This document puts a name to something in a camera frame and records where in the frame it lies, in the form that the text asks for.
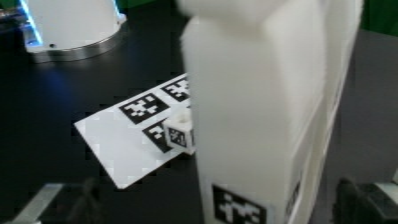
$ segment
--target white plastic container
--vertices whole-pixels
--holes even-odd
[[[179,5],[192,16],[183,54],[206,224],[304,224],[360,5],[343,0],[179,0]]]
[[[259,25],[199,16],[186,27],[183,52],[208,224],[225,223],[215,215],[215,188],[234,199],[247,199],[224,208],[263,208],[263,218],[241,213],[243,219],[257,220],[252,223],[289,220],[314,142],[311,121],[323,99],[321,16],[314,1],[291,0]],[[229,223],[238,218],[229,216]]]

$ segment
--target dark floor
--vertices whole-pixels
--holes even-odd
[[[330,222],[341,177],[389,182],[398,169],[398,38],[359,32],[311,224]]]
[[[101,56],[28,63],[0,34],[0,222],[46,182],[101,180],[106,223],[201,224],[195,159],[179,157],[117,191],[73,122],[183,73],[185,19],[167,0],[128,12],[128,42]],[[398,39],[360,31],[311,224],[328,223],[337,179],[389,181],[398,168]]]

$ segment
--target white object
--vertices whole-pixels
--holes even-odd
[[[172,148],[185,150],[186,154],[193,154],[193,130],[192,130],[192,114],[190,109],[183,108],[163,121],[165,139]]]
[[[304,224],[311,215],[360,5],[273,3],[179,0],[208,224]]]
[[[188,98],[172,94],[177,91],[165,91],[176,89],[185,80],[185,75],[177,76],[74,123],[119,189],[126,188],[183,153],[181,149],[165,148],[161,122],[170,114],[190,106]]]
[[[126,22],[113,0],[21,0],[21,7],[28,18],[25,48],[32,54],[58,51],[58,56],[66,50],[99,44]],[[69,54],[82,59],[94,50],[87,51]]]

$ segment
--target white cylinder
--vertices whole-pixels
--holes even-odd
[[[21,0],[37,29],[39,45],[28,52],[66,50],[106,39],[121,28],[113,0]]]

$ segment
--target black and white square pattern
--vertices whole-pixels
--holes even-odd
[[[215,218],[225,224],[266,224],[266,209],[213,185]]]
[[[169,135],[170,135],[170,142],[186,148],[185,133],[179,130],[176,130],[174,128],[169,128]]]
[[[167,145],[167,140],[165,140],[165,130],[163,130],[163,125],[161,125],[163,120],[154,123],[144,130],[144,134],[147,138],[151,139],[154,145],[158,146],[158,149],[161,150],[163,153],[170,151],[170,146]]]
[[[289,201],[288,201],[288,206],[286,206],[286,221],[289,220],[289,215],[291,215],[291,211],[293,211],[293,207],[295,207],[295,203],[296,203],[296,198],[298,198],[298,193],[300,193],[300,181],[295,185],[295,190],[293,190],[293,194],[289,197]]]
[[[172,82],[170,85],[161,88],[161,90],[169,93],[177,102],[183,102],[190,98],[186,78]]]
[[[138,124],[169,108],[169,106],[154,94],[149,93],[119,108],[133,123]]]

